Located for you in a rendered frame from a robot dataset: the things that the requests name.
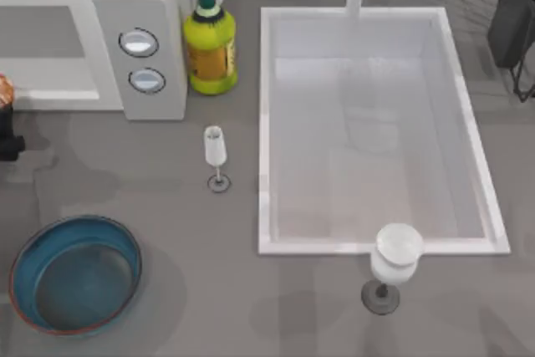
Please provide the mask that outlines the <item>blue bowl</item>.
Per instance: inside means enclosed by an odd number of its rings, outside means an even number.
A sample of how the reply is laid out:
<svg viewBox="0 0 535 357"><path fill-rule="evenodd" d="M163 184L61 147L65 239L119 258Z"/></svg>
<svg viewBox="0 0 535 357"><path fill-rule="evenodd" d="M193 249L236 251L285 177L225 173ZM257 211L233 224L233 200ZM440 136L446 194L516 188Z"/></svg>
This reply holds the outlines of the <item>blue bowl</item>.
<svg viewBox="0 0 535 357"><path fill-rule="evenodd" d="M21 246L8 274L8 299L17 316L44 334L81 337L116 322L140 286L140 244L108 217L63 218Z"/></svg>

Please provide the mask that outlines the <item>round microwave knob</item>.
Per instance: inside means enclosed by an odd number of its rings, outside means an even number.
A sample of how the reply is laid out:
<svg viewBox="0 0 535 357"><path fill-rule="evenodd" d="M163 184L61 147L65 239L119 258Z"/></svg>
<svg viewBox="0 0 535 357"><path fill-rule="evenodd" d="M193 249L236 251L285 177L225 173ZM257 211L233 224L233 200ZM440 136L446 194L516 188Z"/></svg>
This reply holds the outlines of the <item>round microwave knob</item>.
<svg viewBox="0 0 535 357"><path fill-rule="evenodd" d="M148 58L159 49L156 36L150 31L135 28L119 36L120 48L134 58Z"/></svg>
<svg viewBox="0 0 535 357"><path fill-rule="evenodd" d="M143 68L129 74L130 85L142 94L156 94L166 86L166 78L156 69Z"/></svg>

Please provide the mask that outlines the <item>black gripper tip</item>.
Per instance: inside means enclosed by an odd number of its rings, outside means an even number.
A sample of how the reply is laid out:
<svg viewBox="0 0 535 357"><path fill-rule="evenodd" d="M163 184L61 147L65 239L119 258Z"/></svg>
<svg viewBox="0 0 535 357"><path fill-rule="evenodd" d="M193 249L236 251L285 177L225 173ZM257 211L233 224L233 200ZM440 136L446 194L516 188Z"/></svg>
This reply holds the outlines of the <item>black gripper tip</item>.
<svg viewBox="0 0 535 357"><path fill-rule="evenodd" d="M16 161L26 150L22 135L15 135L13 129L13 106L0 107L0 161Z"/></svg>

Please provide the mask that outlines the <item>white sink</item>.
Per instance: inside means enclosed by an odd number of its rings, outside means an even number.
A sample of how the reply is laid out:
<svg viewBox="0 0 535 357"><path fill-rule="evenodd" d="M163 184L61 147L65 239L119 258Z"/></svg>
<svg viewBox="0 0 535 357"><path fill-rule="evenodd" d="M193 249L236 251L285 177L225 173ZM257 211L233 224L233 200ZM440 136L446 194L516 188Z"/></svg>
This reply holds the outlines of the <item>white sink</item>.
<svg viewBox="0 0 535 357"><path fill-rule="evenodd" d="M390 223L511 251L443 7L263 8L260 40L261 254L367 254Z"/></svg>

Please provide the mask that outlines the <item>pale microwave oven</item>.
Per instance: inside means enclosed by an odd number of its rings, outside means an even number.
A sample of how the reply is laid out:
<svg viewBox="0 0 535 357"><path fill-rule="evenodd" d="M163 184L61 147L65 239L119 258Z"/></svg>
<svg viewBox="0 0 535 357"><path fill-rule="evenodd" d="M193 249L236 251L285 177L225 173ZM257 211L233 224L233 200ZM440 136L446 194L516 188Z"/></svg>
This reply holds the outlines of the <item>pale microwave oven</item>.
<svg viewBox="0 0 535 357"><path fill-rule="evenodd" d="M0 0L0 74L20 110L119 110L129 120L181 120L188 92L181 25L194 0ZM119 46L135 28L158 51L134 58ZM156 69L166 86L142 94L129 83Z"/></svg>

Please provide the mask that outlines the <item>wide white wine glass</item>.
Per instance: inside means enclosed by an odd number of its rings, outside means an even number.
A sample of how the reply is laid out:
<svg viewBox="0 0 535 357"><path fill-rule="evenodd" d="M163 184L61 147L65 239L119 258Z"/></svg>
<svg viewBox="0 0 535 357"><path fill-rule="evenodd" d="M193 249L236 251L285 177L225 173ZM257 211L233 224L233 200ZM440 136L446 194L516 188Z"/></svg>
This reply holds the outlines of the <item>wide white wine glass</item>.
<svg viewBox="0 0 535 357"><path fill-rule="evenodd" d="M423 250L423 237L407 223L389 223L378 231L370 252L373 278L360 292L363 305L372 314L396 311L400 305L399 286L413 277Z"/></svg>

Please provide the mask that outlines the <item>green bottle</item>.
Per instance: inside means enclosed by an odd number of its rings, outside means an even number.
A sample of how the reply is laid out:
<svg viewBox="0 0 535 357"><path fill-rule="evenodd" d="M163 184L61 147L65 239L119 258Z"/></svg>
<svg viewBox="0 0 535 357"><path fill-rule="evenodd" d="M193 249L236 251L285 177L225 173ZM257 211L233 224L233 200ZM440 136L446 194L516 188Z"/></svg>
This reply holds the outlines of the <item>green bottle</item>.
<svg viewBox="0 0 535 357"><path fill-rule="evenodd" d="M182 32L191 87L208 96L225 94L237 83L235 18L217 0L197 0Z"/></svg>

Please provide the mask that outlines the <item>orange round object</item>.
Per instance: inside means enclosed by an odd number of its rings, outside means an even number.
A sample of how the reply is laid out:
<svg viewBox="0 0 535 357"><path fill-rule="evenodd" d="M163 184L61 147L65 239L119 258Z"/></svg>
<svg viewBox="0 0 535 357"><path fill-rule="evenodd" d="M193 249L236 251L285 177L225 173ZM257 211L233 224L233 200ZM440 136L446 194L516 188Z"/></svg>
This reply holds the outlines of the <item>orange round object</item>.
<svg viewBox="0 0 535 357"><path fill-rule="evenodd" d="M4 74L0 74L0 108L9 106L14 101L12 82Z"/></svg>

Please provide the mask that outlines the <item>slim white champagne glass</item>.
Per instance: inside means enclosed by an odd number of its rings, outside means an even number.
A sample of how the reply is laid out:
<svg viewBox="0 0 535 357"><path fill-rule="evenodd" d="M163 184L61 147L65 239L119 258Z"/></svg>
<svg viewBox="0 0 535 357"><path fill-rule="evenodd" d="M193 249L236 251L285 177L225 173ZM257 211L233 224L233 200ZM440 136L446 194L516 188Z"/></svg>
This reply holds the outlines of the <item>slim white champagne glass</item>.
<svg viewBox="0 0 535 357"><path fill-rule="evenodd" d="M227 162L227 147L222 128L217 125L207 126L203 135L205 161L214 169L214 174L207 181L208 187L215 193L228 190L231 181L222 173L222 167Z"/></svg>

